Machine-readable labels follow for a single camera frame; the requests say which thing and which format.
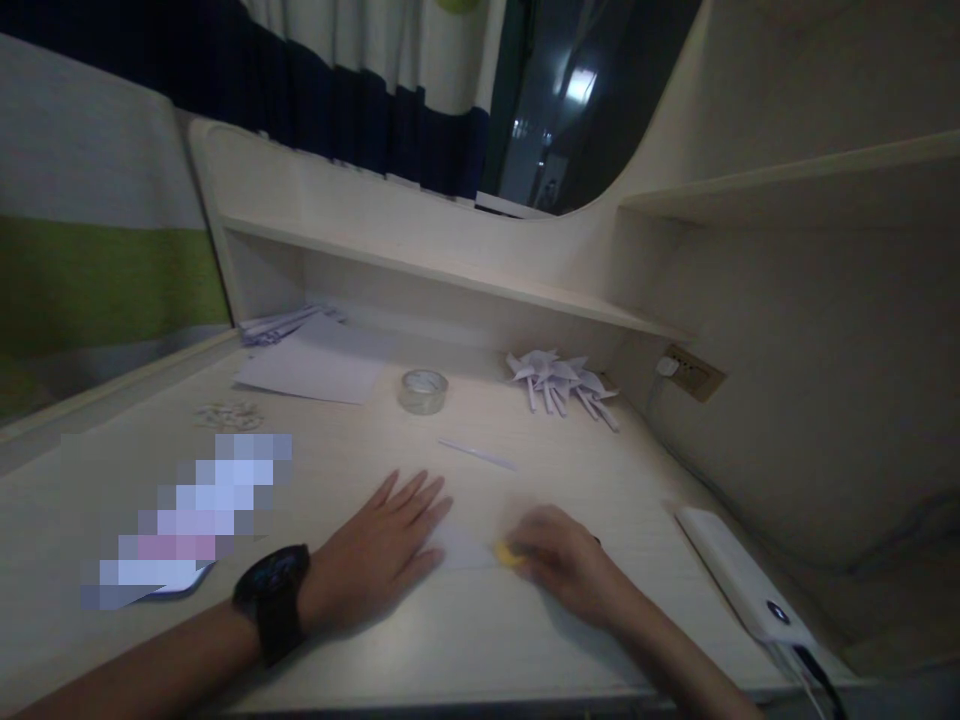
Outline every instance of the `navy blue stripe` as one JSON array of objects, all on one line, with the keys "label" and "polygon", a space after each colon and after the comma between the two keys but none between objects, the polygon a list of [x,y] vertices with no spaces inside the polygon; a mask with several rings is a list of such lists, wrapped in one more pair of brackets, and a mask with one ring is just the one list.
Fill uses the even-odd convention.
[{"label": "navy blue stripe", "polygon": [[475,198],[489,115],[445,115],[423,88],[387,93],[253,22],[239,0],[3,0],[0,32],[291,147]]}]

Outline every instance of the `shelf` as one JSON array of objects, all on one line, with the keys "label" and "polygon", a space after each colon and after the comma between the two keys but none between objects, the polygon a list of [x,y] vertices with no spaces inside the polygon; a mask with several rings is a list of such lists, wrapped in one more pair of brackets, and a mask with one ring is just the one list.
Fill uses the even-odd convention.
[{"label": "shelf", "polygon": [[600,298],[542,285],[506,275],[496,270],[460,263],[450,258],[432,258],[425,261],[422,257],[415,258],[412,254],[405,254],[402,249],[395,246],[384,248],[372,244],[364,245],[342,238],[333,238],[328,235],[321,237],[320,233],[311,232],[309,228],[294,223],[275,220],[267,223],[254,222],[228,215],[221,215],[221,220],[225,228],[240,233],[298,245],[310,250],[318,250],[330,255],[438,280],[510,300],[538,305],[568,315],[576,315],[589,320],[630,328],[631,330],[640,330],[673,340],[686,341],[693,339],[690,333],[666,325],[636,310],[628,310]]},{"label": "shelf", "polygon": [[624,198],[621,207],[735,229],[960,228],[960,130]]}]

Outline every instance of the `plug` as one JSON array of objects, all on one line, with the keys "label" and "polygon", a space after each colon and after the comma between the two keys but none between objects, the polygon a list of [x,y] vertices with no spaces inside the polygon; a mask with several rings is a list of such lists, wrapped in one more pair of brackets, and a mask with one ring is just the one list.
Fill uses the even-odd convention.
[{"label": "plug", "polygon": [[664,355],[662,358],[657,360],[657,372],[664,377],[673,377],[677,374],[677,370],[679,369],[680,361],[676,358]]}]

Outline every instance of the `curtain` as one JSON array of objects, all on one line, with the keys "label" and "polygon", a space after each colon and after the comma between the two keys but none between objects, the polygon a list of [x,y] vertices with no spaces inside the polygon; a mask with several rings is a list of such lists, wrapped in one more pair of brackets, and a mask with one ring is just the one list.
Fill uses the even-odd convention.
[{"label": "curtain", "polygon": [[0,419],[230,318],[170,101],[0,35]]},{"label": "curtain", "polygon": [[0,32],[425,190],[472,200],[506,0],[6,0]]}]

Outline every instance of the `right hand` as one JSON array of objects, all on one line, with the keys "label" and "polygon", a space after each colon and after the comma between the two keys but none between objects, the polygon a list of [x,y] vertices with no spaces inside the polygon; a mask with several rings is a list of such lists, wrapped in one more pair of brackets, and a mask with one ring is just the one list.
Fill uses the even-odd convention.
[{"label": "right hand", "polygon": [[517,573],[590,625],[616,631],[649,602],[597,539],[555,505],[528,512],[505,540],[526,558]]}]

